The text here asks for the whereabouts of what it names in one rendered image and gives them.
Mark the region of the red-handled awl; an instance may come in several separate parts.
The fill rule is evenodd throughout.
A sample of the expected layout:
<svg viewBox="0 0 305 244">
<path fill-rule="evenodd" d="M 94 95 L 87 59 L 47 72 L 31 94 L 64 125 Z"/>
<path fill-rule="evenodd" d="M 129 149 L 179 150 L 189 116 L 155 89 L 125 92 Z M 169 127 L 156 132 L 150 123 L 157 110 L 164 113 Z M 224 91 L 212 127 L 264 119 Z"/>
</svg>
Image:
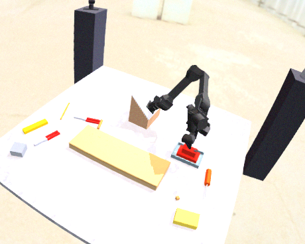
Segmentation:
<svg viewBox="0 0 305 244">
<path fill-rule="evenodd" d="M 58 130 L 56 130 L 55 132 L 45 136 L 45 138 L 43 138 L 42 140 L 34 143 L 34 146 L 37 146 L 37 145 L 41 144 L 42 142 L 49 141 L 50 139 L 57 137 L 58 135 L 60 135 L 60 133 L 58 132 Z"/>
<path fill-rule="evenodd" d="M 77 115 L 75 115 L 74 118 L 82 119 L 83 121 L 90 122 L 90 123 L 95 123 L 95 124 L 99 124 L 99 122 L 100 122 L 99 119 L 93 119 L 93 118 L 89 118 L 89 117 L 80 117 L 80 116 L 77 116 Z"/>
</svg>

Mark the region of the pale yellow panel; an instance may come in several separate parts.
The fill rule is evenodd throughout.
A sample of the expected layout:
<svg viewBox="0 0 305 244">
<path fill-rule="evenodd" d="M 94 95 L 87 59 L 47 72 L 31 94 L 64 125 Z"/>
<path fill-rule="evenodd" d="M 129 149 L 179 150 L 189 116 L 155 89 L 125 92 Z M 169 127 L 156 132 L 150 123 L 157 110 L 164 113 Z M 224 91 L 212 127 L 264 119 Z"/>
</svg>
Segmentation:
<svg viewBox="0 0 305 244">
<path fill-rule="evenodd" d="M 154 191 L 171 163 L 90 125 L 68 144 L 74 151 Z"/>
</svg>

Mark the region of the pale yellow rectangular block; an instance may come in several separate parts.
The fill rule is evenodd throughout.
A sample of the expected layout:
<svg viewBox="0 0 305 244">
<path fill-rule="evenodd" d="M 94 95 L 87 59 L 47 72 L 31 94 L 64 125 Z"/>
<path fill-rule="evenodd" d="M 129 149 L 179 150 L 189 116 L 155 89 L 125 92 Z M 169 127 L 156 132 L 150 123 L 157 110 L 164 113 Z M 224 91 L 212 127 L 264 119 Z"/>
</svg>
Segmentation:
<svg viewBox="0 0 305 244">
<path fill-rule="evenodd" d="M 172 223 L 181 225 L 182 227 L 188 227 L 196 230 L 198 227 L 198 221 L 200 220 L 200 214 L 190 212 L 188 210 L 176 209 L 174 220 Z"/>
</svg>

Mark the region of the yellow flat bar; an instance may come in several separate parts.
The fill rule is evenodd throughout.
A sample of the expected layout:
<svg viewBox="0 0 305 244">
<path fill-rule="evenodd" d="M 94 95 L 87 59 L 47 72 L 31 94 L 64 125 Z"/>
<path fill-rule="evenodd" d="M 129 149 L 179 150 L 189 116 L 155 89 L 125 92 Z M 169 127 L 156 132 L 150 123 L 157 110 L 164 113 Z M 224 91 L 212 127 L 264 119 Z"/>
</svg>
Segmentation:
<svg viewBox="0 0 305 244">
<path fill-rule="evenodd" d="M 32 132 L 32 131 L 38 129 L 39 127 L 45 126 L 47 124 L 48 124 L 48 121 L 46 119 L 42 119 L 32 125 L 25 127 L 22 130 L 23 130 L 24 134 L 26 135 L 27 133 Z"/>
</svg>

